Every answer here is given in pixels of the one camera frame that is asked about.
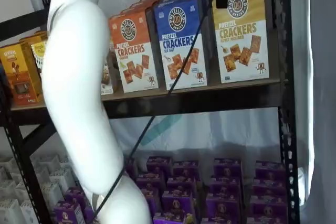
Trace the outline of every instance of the sea salt crackers box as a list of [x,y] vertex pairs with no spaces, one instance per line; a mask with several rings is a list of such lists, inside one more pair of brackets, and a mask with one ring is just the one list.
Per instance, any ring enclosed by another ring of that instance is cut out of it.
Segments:
[[133,8],[110,18],[124,92],[157,89],[161,69],[151,7]]
[[228,0],[213,15],[222,83],[269,77],[264,0]]
[[[159,4],[154,10],[166,88],[169,90],[195,39],[203,15],[202,0],[172,0]],[[203,23],[175,89],[206,86],[208,83],[208,50],[203,46],[207,42],[205,26]]]

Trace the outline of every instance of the pretzel crackers box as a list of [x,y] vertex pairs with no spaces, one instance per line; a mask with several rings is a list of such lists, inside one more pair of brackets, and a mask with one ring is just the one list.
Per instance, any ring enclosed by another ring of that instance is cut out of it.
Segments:
[[39,102],[42,97],[42,85],[30,45],[27,42],[19,42],[2,47],[0,48],[0,60],[14,102],[17,105]]
[[[155,8],[157,33],[167,90],[182,69],[203,15],[202,0],[172,0]],[[176,89],[207,85],[207,39],[203,23]]]
[[151,8],[113,16],[109,26],[124,92],[158,88],[161,56]]
[[222,83],[269,77],[264,0],[228,0],[213,15]]

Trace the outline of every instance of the blue cracker box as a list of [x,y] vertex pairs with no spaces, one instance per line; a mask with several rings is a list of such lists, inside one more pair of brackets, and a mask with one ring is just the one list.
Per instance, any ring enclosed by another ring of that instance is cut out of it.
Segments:
[[240,221],[239,195],[234,192],[208,193],[206,196],[208,217],[236,217]]
[[[187,57],[203,16],[202,0],[175,0],[155,9],[167,90],[173,85]],[[207,24],[203,22],[189,60],[175,89],[206,86],[208,55]]]
[[272,196],[285,196],[286,185],[282,181],[254,179],[252,184],[252,191],[255,195],[272,195]]
[[282,163],[256,161],[256,178],[286,180],[286,170]]
[[189,190],[171,189],[164,191],[162,207],[164,211],[184,215],[187,224],[197,223],[194,201]]
[[143,173],[139,174],[135,181],[139,188],[152,188],[155,187],[159,190],[159,193],[163,193],[166,189],[164,177],[162,173]]
[[157,212],[153,218],[154,224],[186,224],[184,215],[177,215],[171,212]]
[[287,217],[287,200],[281,196],[258,196],[252,195],[250,198],[250,212],[255,215],[265,215],[268,217]]
[[206,217],[202,219],[201,224],[238,224],[238,220],[235,217]]
[[283,218],[283,217],[249,215],[247,216],[246,224],[287,224],[287,220],[286,218]]
[[159,190],[157,188],[141,188],[142,194],[145,196],[152,217],[156,212],[161,212]]

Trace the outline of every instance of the brand logo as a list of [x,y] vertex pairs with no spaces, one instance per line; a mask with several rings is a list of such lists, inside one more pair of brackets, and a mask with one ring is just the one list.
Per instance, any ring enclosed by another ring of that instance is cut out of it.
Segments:
[[169,12],[169,25],[174,31],[181,31],[186,21],[185,12],[181,8],[174,7]]
[[137,31],[136,31],[135,24],[130,19],[125,19],[121,23],[121,34],[125,38],[125,40],[131,41],[135,38]]
[[228,0],[227,11],[232,18],[243,17],[248,8],[248,0]]

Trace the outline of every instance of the orange cracker box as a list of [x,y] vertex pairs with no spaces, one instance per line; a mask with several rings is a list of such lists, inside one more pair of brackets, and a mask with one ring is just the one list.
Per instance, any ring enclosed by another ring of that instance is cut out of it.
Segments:
[[29,44],[19,42],[0,48],[0,59],[14,103],[27,105],[39,102],[42,97],[41,80]]
[[151,8],[137,8],[109,20],[124,92],[156,89],[161,71]]

